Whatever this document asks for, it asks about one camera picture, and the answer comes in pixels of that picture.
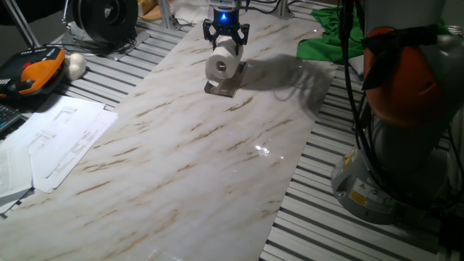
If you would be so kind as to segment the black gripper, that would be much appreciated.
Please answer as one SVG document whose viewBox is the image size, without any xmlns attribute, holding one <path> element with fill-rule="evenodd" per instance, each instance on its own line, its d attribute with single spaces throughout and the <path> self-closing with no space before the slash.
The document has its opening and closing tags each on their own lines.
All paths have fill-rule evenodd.
<svg viewBox="0 0 464 261">
<path fill-rule="evenodd" d="M 205 19 L 202 24 L 204 39 L 216 49 L 218 36 L 233 36 L 236 55 L 239 55 L 240 47 L 247 45 L 250 24 L 240 25 L 239 7 L 212 6 L 212 10 L 213 20 Z"/>
</svg>

